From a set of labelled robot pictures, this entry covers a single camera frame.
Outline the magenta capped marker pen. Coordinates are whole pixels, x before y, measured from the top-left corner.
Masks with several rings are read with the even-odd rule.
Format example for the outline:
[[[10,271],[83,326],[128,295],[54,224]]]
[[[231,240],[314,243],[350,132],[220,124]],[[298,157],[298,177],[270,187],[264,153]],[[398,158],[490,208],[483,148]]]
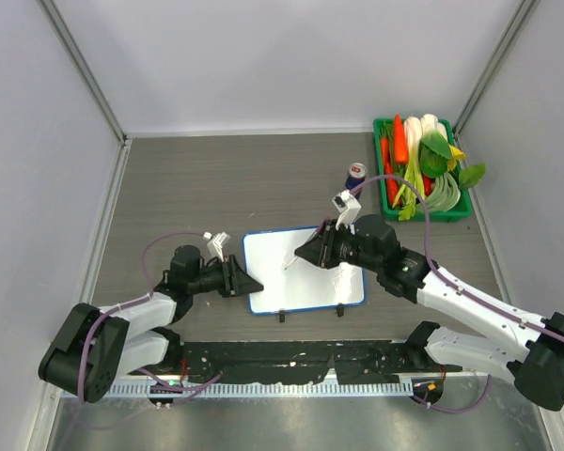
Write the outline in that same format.
[[[320,230],[319,227],[317,227],[316,229],[314,229],[314,231],[311,232],[311,234],[306,238],[306,240],[305,240],[304,243],[306,243],[306,242],[312,240],[313,238],[315,238],[315,237],[318,235],[319,230]],[[287,269],[289,269],[289,268],[295,263],[295,261],[296,261],[297,259],[298,259],[298,257],[297,257],[295,254],[293,254],[293,255],[292,255],[292,258],[285,264],[285,267],[284,267],[284,270],[283,270],[283,271],[286,271]]]

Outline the blue framed whiteboard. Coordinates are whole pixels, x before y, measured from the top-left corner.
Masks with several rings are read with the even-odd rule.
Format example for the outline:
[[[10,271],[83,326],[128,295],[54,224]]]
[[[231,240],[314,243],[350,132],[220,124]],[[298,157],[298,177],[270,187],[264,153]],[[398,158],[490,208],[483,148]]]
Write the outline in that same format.
[[[325,270],[298,258],[286,271],[295,248],[314,226],[249,232],[243,237],[245,270],[264,290],[248,296],[254,315],[276,315],[343,306],[366,301],[364,271],[347,263]]]

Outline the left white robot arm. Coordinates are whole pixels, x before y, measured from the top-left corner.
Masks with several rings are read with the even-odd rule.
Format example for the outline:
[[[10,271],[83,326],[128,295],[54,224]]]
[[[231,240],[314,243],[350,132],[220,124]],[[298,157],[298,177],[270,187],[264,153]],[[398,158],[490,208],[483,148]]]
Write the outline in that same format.
[[[204,260],[199,249],[175,249],[153,291],[112,306],[78,303],[39,362],[38,376],[79,401],[95,403],[116,379],[152,366],[174,373],[182,358],[180,336],[170,325],[182,319],[198,294],[233,298],[260,292],[233,255]]]

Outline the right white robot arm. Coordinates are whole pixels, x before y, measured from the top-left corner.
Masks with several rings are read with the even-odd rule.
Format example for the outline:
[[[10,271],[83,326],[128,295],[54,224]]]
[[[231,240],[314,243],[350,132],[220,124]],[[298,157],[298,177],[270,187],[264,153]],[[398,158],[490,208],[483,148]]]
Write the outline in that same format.
[[[418,371],[439,365],[474,369],[512,384],[548,411],[564,406],[564,315],[528,312],[464,283],[436,261],[403,246],[395,229],[370,214],[354,225],[323,223],[294,255],[331,270],[342,263],[375,273],[386,292],[441,312],[473,330],[462,335],[422,322],[405,351]]]

